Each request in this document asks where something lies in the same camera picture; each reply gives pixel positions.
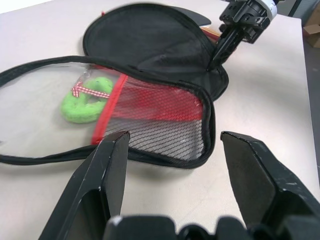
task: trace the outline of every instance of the mesh panel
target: mesh panel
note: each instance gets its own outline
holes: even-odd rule
[[[204,150],[202,112],[201,101],[186,90],[129,77],[104,134],[130,131],[129,147],[190,161]]]

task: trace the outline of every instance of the black pouch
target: black pouch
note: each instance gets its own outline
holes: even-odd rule
[[[38,158],[0,155],[1,162],[85,159],[105,134],[122,130],[131,134],[131,160],[185,169],[208,160],[215,144],[213,100],[226,89],[228,76],[221,66],[206,71],[215,46],[195,22],[170,7],[129,5],[97,19],[86,31],[83,47],[89,56],[45,59],[0,73],[0,86],[61,63],[116,72],[120,78],[97,121],[92,145]]]

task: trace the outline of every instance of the mesh netting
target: mesh netting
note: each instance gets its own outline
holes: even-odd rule
[[[129,77],[111,118],[104,119],[104,134],[130,131],[129,147],[190,161],[204,150],[202,114],[203,105],[192,93]]]

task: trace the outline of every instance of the green fabric toy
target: green fabric toy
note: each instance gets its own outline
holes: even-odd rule
[[[88,80],[83,87],[110,94],[113,89],[113,82],[106,77],[97,77]],[[88,103],[93,96],[84,92],[79,92],[79,97],[73,96],[70,91],[63,99],[61,113],[64,118],[72,123],[83,124],[96,121],[107,102],[106,98],[98,98],[98,101]]]

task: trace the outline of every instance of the white table surface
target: white table surface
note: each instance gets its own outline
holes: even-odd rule
[[[34,60],[83,54],[81,38],[87,26],[101,11],[129,2],[54,0],[0,14],[0,71]],[[196,4],[193,0],[159,2],[199,12],[211,19],[215,30],[227,5],[218,0],[198,0]],[[211,232],[219,216],[241,219],[219,140],[221,131],[251,135],[264,141],[320,199],[300,19],[278,15],[254,45],[240,44],[224,67],[230,83],[214,103],[217,137],[208,162],[194,170],[182,170],[130,161],[123,215],[167,215],[174,219],[177,229],[196,222]],[[17,110],[23,110],[25,84],[26,81],[16,80],[0,89],[0,112],[5,116],[1,117],[0,153],[37,157],[88,144],[47,134],[53,129],[59,132],[50,123],[43,131],[24,132],[26,116],[18,115]],[[33,87],[36,88],[29,84],[28,90],[32,91]],[[13,96],[13,90],[20,94]],[[37,94],[43,98],[43,104],[50,104],[45,93]],[[43,104],[29,105],[28,111],[37,113]],[[22,133],[5,139],[1,133],[8,133],[13,117],[20,120],[18,129]],[[88,134],[92,129],[88,126],[73,131]],[[60,128],[61,134],[68,131]],[[0,239],[37,239],[80,163],[0,164]]]

